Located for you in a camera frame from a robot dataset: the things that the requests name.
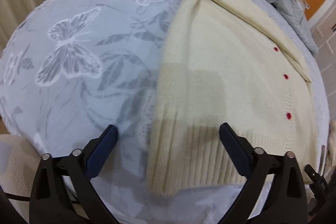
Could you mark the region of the cream knit cardigan red buttons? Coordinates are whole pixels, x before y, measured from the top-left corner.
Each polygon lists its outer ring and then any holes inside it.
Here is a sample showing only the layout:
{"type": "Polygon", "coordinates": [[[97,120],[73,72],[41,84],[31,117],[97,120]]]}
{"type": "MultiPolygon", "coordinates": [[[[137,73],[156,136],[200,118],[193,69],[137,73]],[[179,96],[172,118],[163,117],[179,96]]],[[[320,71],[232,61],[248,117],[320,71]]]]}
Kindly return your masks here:
{"type": "Polygon", "coordinates": [[[153,193],[242,184],[219,140],[228,123],[254,147],[317,162],[309,69],[250,0],[183,0],[159,70],[146,179],[153,193]]]}

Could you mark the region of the beige garment on bed edge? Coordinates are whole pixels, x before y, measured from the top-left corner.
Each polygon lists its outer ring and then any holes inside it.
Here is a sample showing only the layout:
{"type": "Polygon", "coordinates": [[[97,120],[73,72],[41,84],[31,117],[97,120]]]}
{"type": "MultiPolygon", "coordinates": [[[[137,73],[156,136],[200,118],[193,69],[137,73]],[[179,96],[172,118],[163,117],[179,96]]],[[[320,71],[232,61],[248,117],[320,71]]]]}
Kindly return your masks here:
{"type": "Polygon", "coordinates": [[[331,178],[335,170],[335,158],[336,158],[336,122],[335,120],[330,121],[330,130],[327,144],[327,154],[325,162],[324,175],[327,178],[331,178]]]}

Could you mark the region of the bed with butterfly sheet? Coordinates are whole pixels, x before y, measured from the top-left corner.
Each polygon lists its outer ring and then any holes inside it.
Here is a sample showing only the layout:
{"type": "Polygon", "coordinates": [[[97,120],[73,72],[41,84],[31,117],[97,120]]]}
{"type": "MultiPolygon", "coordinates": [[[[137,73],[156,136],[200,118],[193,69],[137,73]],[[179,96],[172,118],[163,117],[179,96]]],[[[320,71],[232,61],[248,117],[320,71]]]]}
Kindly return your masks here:
{"type": "MultiPolygon", "coordinates": [[[[116,151],[93,186],[125,223],[211,223],[242,184],[153,193],[146,179],[159,70],[169,26],[183,0],[46,0],[29,13],[1,54],[1,117],[40,153],[82,148],[113,124],[116,151]]],[[[317,162],[329,109],[315,56],[265,0],[250,0],[301,51],[309,69],[317,162]]]]}

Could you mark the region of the white built-in wardrobe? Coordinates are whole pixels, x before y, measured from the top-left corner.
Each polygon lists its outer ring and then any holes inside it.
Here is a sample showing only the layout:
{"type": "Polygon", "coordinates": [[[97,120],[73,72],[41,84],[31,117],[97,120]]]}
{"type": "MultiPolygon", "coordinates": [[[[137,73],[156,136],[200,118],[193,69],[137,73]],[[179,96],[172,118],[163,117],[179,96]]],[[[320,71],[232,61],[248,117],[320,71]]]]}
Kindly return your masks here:
{"type": "Polygon", "coordinates": [[[315,57],[325,85],[326,94],[335,94],[335,0],[325,0],[308,21],[318,46],[315,57]]]}

